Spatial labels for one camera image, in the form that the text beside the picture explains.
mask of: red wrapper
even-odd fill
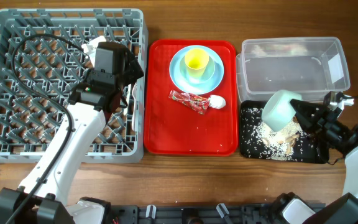
[[[207,98],[194,95],[192,93],[178,93],[175,90],[172,90],[168,96],[170,99],[183,103],[184,105],[190,107],[191,109],[197,111],[199,114],[205,114],[209,101]]]

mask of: red plastic tray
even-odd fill
[[[181,92],[171,81],[172,57],[189,45],[203,45],[222,59],[223,80],[204,97],[218,95],[226,100],[220,110],[206,114],[168,98],[171,90]],[[223,40],[162,39],[150,46],[147,72],[144,145],[156,154],[228,156],[238,146],[236,50]]]

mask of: clear plastic container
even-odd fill
[[[245,40],[237,56],[239,99],[267,101],[290,90],[306,101],[350,88],[341,42],[336,37]]]

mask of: wooden table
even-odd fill
[[[0,0],[0,8],[138,7],[149,29],[149,45],[162,38],[223,39],[237,52],[246,39],[338,37],[352,87],[358,94],[358,1],[61,1]],[[358,100],[340,119],[358,123]],[[34,164],[0,164],[0,189],[15,189]],[[158,156],[140,164],[81,165],[69,204],[89,196],[114,205],[216,205],[271,202],[295,192],[310,202],[330,203],[342,194],[343,161],[335,166],[229,157]]]

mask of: yellow cup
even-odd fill
[[[209,61],[208,53],[203,49],[191,49],[185,55],[188,74],[193,78],[201,78]]]

